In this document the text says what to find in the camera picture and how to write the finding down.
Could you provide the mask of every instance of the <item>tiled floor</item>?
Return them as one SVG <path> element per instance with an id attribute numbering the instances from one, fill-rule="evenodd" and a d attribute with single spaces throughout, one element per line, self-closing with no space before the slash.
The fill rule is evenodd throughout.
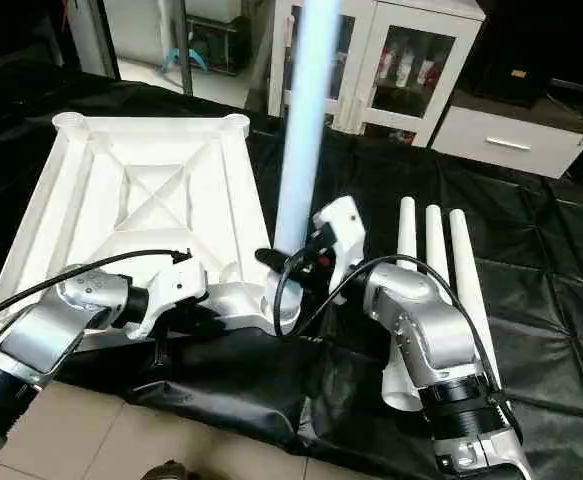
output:
<path id="1" fill-rule="evenodd" d="M 118 58 L 118 68 L 123 80 L 144 82 L 174 92 L 182 92 L 180 70 L 176 66 L 171 66 L 169 71 L 163 75 L 155 65 Z M 214 72 L 205 73 L 193 68 L 191 69 L 191 78 L 193 80 L 193 94 L 196 97 L 233 107 L 244 107 L 251 79 L 248 70 L 236 77 L 231 77 Z"/>
<path id="2" fill-rule="evenodd" d="M 171 459 L 205 480 L 372 480 L 61 383 L 51 384 L 11 432 L 0 480 L 140 480 Z"/>

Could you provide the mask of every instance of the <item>white cylinder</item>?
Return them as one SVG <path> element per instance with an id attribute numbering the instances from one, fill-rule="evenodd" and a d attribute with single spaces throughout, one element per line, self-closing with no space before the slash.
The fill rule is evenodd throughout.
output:
<path id="1" fill-rule="evenodd" d="M 402 352 L 393 339 L 389 363 L 382 371 L 382 400 L 390 407 L 403 412 L 422 410 L 418 389 L 413 385 Z"/>
<path id="2" fill-rule="evenodd" d="M 411 197 L 404 197 L 400 201 L 400 222 L 398 224 L 398 253 L 417 257 L 417 242 L 415 233 L 415 200 Z M 396 265 L 407 270 L 416 270 L 417 267 L 411 262 L 398 260 Z"/>
<path id="3" fill-rule="evenodd" d="M 455 263 L 458 298 L 473 320 L 493 367 L 493 373 L 496 376 L 498 385 L 502 386 L 464 212 L 462 210 L 451 211 L 449 221 L 451 223 L 451 241 L 453 244 L 453 260 Z"/>
<path id="4" fill-rule="evenodd" d="M 429 205 L 426 210 L 426 242 L 427 263 L 449 283 L 449 266 L 447 265 L 447 252 L 442 231 L 442 215 L 440 207 L 437 205 Z M 451 304 L 451 298 L 447 292 L 439 285 L 438 290 L 442 300 Z"/>
<path id="5" fill-rule="evenodd" d="M 340 29 L 340 0 L 307 0 L 302 9 L 297 61 L 291 87 L 291 109 L 287 128 L 282 181 L 275 227 L 276 249 L 293 254 L 304 246 L 320 143 L 324 129 L 325 100 L 331 83 L 333 52 Z M 268 279 L 266 297 L 273 304 Z M 285 288 L 282 318 L 297 315 L 302 291 L 295 282 Z"/>
<path id="6" fill-rule="evenodd" d="M 415 225 L 415 201 L 411 197 L 404 197 L 400 201 L 398 253 L 412 257 L 417 255 Z M 416 266 L 409 262 L 398 261 L 397 265 L 410 270 L 416 269 Z M 411 381 L 400 347 L 393 338 L 389 363 L 382 372 L 382 399 L 396 410 L 415 412 L 422 409 L 418 389 Z"/>

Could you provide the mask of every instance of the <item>black cloth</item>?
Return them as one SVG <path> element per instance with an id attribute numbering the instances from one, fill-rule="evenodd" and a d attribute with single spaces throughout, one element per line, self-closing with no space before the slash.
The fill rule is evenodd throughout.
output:
<path id="1" fill-rule="evenodd" d="M 0 268 L 44 165 L 61 111 L 103 116 L 222 116 L 235 111 L 138 83 L 44 66 L 0 70 Z M 274 228 L 284 133 L 251 117 L 247 145 L 267 228 Z M 583 479 L 583 188 L 430 150 L 327 130 L 317 209 L 355 198 L 369 257 L 397 243 L 398 202 L 466 212 L 499 369 L 538 479 Z M 419 238 L 418 249 L 424 249 Z M 74 355 L 63 381 L 114 393 L 372 475 L 441 478 L 420 414 L 380 397 L 389 337 L 345 305 L 315 333 L 279 340 L 256 329 Z M 513 479 L 510 469 L 480 478 Z"/>

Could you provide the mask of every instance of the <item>drawer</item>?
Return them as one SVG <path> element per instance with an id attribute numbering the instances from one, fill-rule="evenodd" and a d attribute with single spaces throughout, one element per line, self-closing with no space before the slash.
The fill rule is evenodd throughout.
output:
<path id="1" fill-rule="evenodd" d="M 583 135 L 451 107 L 433 149 L 558 178 L 583 150 Z"/>

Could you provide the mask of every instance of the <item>table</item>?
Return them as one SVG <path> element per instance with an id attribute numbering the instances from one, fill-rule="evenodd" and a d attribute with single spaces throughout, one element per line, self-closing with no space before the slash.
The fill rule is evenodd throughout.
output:
<path id="1" fill-rule="evenodd" d="M 50 119 L 67 110 L 236 111 L 49 66 L 0 69 L 0 268 L 53 143 Z M 248 148 L 272 232 L 284 133 L 278 120 L 244 113 L 252 120 Z M 465 210 L 500 372 L 529 461 L 538 479 L 583 479 L 583 187 L 327 131 L 314 209 L 342 194 L 358 203 L 369 256 L 395 251 L 404 195 L 421 207 Z M 203 330 L 170 340 L 166 365 L 152 365 L 152 344 L 133 345 L 74 355 L 60 379 L 372 475 L 439 478 L 422 417 L 396 412 L 380 397 L 386 332 L 350 305 L 329 312 L 319 328 L 334 344 L 280 341 L 255 329 Z"/>

